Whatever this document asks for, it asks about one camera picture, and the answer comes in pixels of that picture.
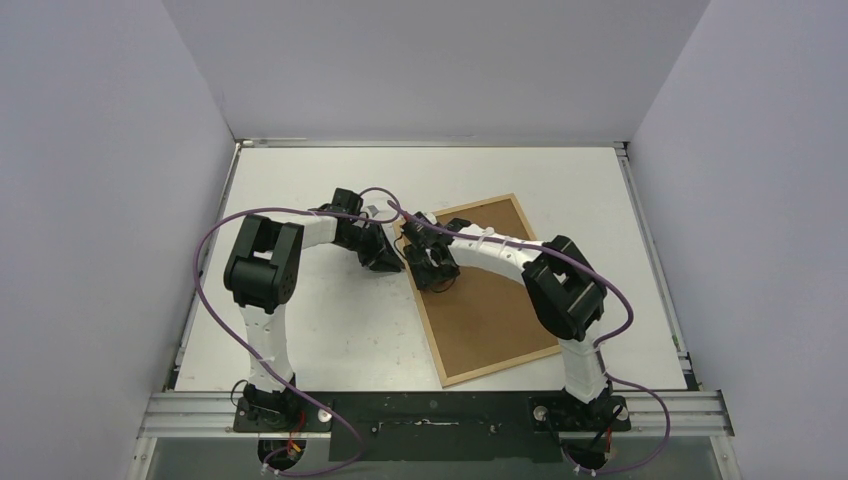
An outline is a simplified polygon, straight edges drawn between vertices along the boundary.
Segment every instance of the white table surface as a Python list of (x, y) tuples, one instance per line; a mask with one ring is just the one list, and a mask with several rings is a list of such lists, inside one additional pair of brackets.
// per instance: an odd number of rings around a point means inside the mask
[[(248, 148), (241, 153), (225, 214), (248, 208), (317, 207), (336, 187), (382, 186), (412, 212), (515, 193), (540, 240), (575, 241), (592, 266), (633, 304), (636, 320), (602, 348), (614, 375), (655, 389), (686, 388), (671, 329), (612, 148)], [(389, 215), (386, 197), (366, 195)], [(285, 215), (270, 214), (274, 219)], [(245, 328), (223, 272), (240, 221), (224, 226), (204, 288), (240, 335)], [(609, 294), (600, 331), (625, 319)], [(229, 391), (246, 378), (248, 354), (199, 306), (176, 390)], [(287, 312), (298, 386), (307, 390), (440, 390), (406, 273), (376, 274), (335, 245), (303, 252)], [(447, 390), (560, 389), (559, 355)]]

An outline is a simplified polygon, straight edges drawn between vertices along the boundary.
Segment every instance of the cable tie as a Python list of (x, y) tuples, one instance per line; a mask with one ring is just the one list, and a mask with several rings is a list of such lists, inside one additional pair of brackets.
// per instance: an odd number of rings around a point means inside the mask
[(509, 235), (504, 235), (503, 243), (501, 243), (501, 249), (498, 251), (498, 257), (500, 257), (504, 249), (506, 249), (506, 242), (510, 240), (512, 240), (512, 237), (510, 237)]
[(486, 227), (483, 230), (483, 233), (477, 238), (477, 243), (474, 245), (474, 250), (480, 251), (480, 246), (483, 245), (483, 242), (486, 240), (486, 237), (491, 237), (495, 234), (495, 229), (492, 227)]

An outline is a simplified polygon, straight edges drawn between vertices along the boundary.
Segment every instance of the metal frame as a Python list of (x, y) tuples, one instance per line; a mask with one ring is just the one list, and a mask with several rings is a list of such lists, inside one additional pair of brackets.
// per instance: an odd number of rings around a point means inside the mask
[[(215, 221), (221, 220), (224, 218), (224, 210), (227, 208), (227, 200), (230, 198), (230, 189), (233, 187), (233, 179), (236, 176), (236, 169), (238, 168), (238, 162), (241, 158), (241, 150), (243, 148), (243, 142), (237, 141), (235, 149), (233, 150), (233, 156), (230, 159), (230, 168), (227, 170), (227, 179), (224, 181), (224, 188), (221, 192), (221, 200), (218, 203), (218, 212), (215, 214)], [(206, 243), (206, 249), (203, 251), (203, 258), (200, 261), (200, 271), (204, 274), (206, 269), (209, 267), (209, 261), (211, 260), (212, 249), (215, 248), (215, 242), (218, 241), (218, 231), (215, 231), (212, 234), (212, 237)], [(200, 301), (197, 298), (197, 293), (194, 292), (192, 294), (191, 306), (188, 310), (188, 316), (186, 317), (185, 327), (183, 327), (183, 334), (180, 338), (180, 346), (177, 349), (176, 359), (174, 360), (174, 371), (179, 370), (180, 365), (182, 365), (183, 357), (185, 356), (185, 349), (188, 346), (188, 337), (191, 335), (191, 327), (194, 325), (195, 313), (197, 312), (197, 308)]]
[(654, 271), (654, 279), (657, 282), (657, 288), (660, 291), (660, 297), (665, 308), (666, 318), (668, 318), (669, 326), (674, 334), (675, 344), (678, 352), (686, 353), (686, 342), (683, 341), (683, 334), (680, 330), (680, 323), (677, 321), (677, 312), (674, 310), (674, 303), (671, 300), (671, 293), (668, 290), (668, 283), (665, 280), (665, 272), (660, 262), (660, 256), (657, 253), (657, 247), (654, 243), (654, 237), (651, 235), (651, 229), (648, 227), (648, 222), (645, 219), (645, 211), (642, 209), (642, 202), (639, 200), (639, 195), (636, 192), (636, 183), (633, 181), (633, 172), (630, 170), (630, 159), (627, 157), (627, 149), (622, 145), (621, 148), (616, 148), (615, 153), (618, 156), (618, 164), (621, 167), (621, 175), (624, 177), (624, 185), (627, 187), (627, 193), (630, 195), (630, 204), (633, 206), (633, 213), (636, 214), (636, 220), (639, 224), (639, 231), (642, 233), (642, 242), (645, 244), (645, 250), (648, 252), (648, 257), (651, 259), (651, 269)]
[[(622, 172), (628, 194), (630, 196), (633, 211), (636, 214), (645, 248), (650, 258), (651, 268), (657, 282), (657, 287), (663, 299), (663, 305), (669, 325), (675, 335), (678, 357), (681, 369), (684, 372), (692, 370), (686, 344), (680, 330), (677, 314), (669, 293), (665, 274), (657, 254), (653, 236), (645, 220), (645, 214), (639, 200), (636, 186), (630, 170), (630, 161), (623, 142), (605, 142), (597, 144), (569, 144), (563, 141), (548, 140), (502, 140), (502, 139), (477, 139), (475, 137), (452, 137), (448, 141), (331, 141), (310, 140), (305, 138), (280, 138), (280, 139), (244, 139), (236, 142), (230, 163), (227, 180), (221, 195), (216, 220), (223, 216), (230, 188), (238, 167), (239, 158), (243, 148), (328, 148), (328, 147), (611, 147), (616, 150), (619, 165)], [(204, 258), (202, 268), (208, 267), (212, 248), (214, 248), (217, 235), (210, 240)], [(188, 337), (191, 333), (192, 319), (198, 308), (198, 300), (195, 295), (186, 319), (180, 348), (175, 361), (179, 368)], [(733, 436), (733, 428), (727, 409), (724, 405), (720, 392), (658, 392), (667, 403), (672, 414), (672, 435), (674, 436), (708, 436), (710, 437), (716, 461), (721, 476), (725, 480), (741, 479), (739, 466), (733, 452), (729, 437)], [(622, 432), (621, 436), (630, 437), (657, 437), (662, 435), (664, 429), (664, 418), (659, 405), (651, 397), (640, 392), (623, 392), (628, 401), (628, 407), (633, 422), (633, 430)], [(127, 478), (130, 480), (141, 480), (147, 477), (151, 464), (155, 461), (155, 448), (157, 438), (187, 437), (187, 438), (242, 438), (256, 437), (274, 438), (288, 437), (287, 432), (275, 434), (242, 434), (232, 431), (232, 419), (235, 414), (235, 406), (230, 402), (228, 393), (222, 392), (192, 392), (192, 393), (155, 393), (151, 396), (145, 413), (139, 438), (136, 443), (133, 460)], [(295, 438), (319, 438), (328, 437), (329, 434), (299, 434)], [(580, 437), (580, 434), (569, 434), (569, 437)]]
[[(674, 436), (712, 437), (732, 434), (721, 392), (658, 392), (671, 412)], [(627, 400), (632, 430), (622, 437), (661, 437), (665, 418), (659, 403), (648, 394), (619, 391)], [(288, 438), (289, 432), (237, 433), (232, 429), (236, 407), (228, 392), (170, 392), (150, 397), (139, 430), (140, 438)], [(594, 433), (563, 437), (592, 437)], [(298, 433), (294, 438), (329, 438), (329, 433)]]

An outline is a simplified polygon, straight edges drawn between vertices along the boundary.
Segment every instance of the wooden frame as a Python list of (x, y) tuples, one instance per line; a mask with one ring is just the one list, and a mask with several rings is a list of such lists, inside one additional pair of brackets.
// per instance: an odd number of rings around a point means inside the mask
[[(521, 224), (524, 227), (524, 230), (528, 234), (527, 240), (536, 240), (536, 234), (533, 232), (533, 229), (530, 227), (530, 222), (527, 221), (527, 216), (524, 214), (524, 211), (521, 209), (521, 205), (518, 203), (518, 199), (515, 194), (507, 194), (500, 195), (497, 197), (488, 198), (486, 200), (480, 200), (478, 202), (472, 202), (465, 205), (459, 205), (456, 207), (447, 208), (444, 210), (439, 210), (437, 212), (432, 212), (435, 216), (448, 215), (451, 213), (457, 213), (460, 211), (468, 210), (470, 208), (479, 207), (483, 205), (488, 205), (491, 203), (501, 202), (504, 200), (509, 200), (512, 203), (512, 206), (515, 208), (516, 213), (521, 221)], [(395, 236), (400, 237), (400, 225), (401, 222), (395, 222), (393, 225)], [(448, 376), (445, 371), (445, 366), (442, 360), (442, 356), (439, 353), (439, 346), (436, 343), (436, 337), (433, 333), (433, 327), (430, 323), (430, 317), (427, 314), (426, 306), (424, 305), (424, 299), (421, 296), (421, 292), (415, 288), (415, 283), (412, 279), (412, 274), (409, 271), (409, 268), (406, 269), (407, 276), (409, 277), (409, 282), (412, 285), (412, 292), (415, 298), (415, 304), (418, 307), (418, 313), (421, 316), (421, 323), (424, 326), (424, 333), (427, 336), (427, 343), (430, 345), (430, 351), (433, 356), (433, 361), (436, 365), (436, 371), (439, 374), (439, 381), (441, 382), (443, 387), (447, 387), (450, 385), (456, 385), (461, 382), (465, 382), (474, 378), (482, 377), (484, 375), (488, 375), (491, 373), (499, 372), (501, 370), (505, 370), (507, 368), (515, 367), (518, 365), (522, 365), (524, 363), (537, 360), (540, 358), (548, 357), (550, 355), (554, 355), (559, 353), (560, 347), (559, 345), (554, 345), (551, 347), (543, 348), (537, 350), (535, 352), (531, 352), (525, 355), (520, 355), (517, 357), (510, 358), (508, 360), (504, 360), (501, 362), (493, 363), (491, 365), (487, 365), (482, 368), (478, 368), (475, 370), (471, 370), (468, 372), (460, 373), (453, 376)]]

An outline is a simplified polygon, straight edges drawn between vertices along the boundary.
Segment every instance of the red wire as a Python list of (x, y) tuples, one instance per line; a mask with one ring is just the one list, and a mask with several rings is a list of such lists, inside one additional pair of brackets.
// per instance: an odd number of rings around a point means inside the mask
[(291, 453), (291, 446), (292, 446), (292, 444), (294, 444), (294, 438), (293, 438), (294, 434), (299, 432), (300, 429), (303, 428), (303, 425), (305, 423), (306, 423), (306, 415), (301, 411), (300, 412), (300, 421), (297, 422), (297, 426), (294, 427), (294, 429), (291, 432), (289, 432), (289, 442), (286, 444), (286, 453), (287, 454)]

